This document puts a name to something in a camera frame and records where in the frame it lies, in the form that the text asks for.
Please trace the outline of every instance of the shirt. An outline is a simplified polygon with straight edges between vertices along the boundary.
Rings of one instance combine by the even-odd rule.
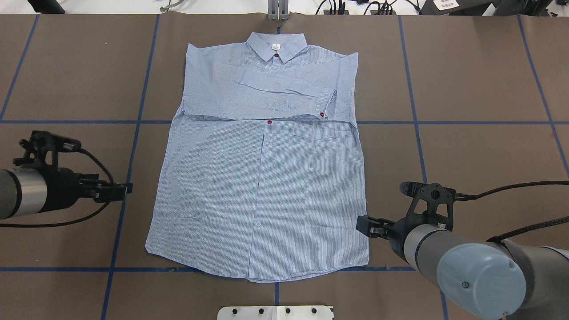
[[[367,264],[356,72],[303,34],[188,45],[147,251],[253,282]]]

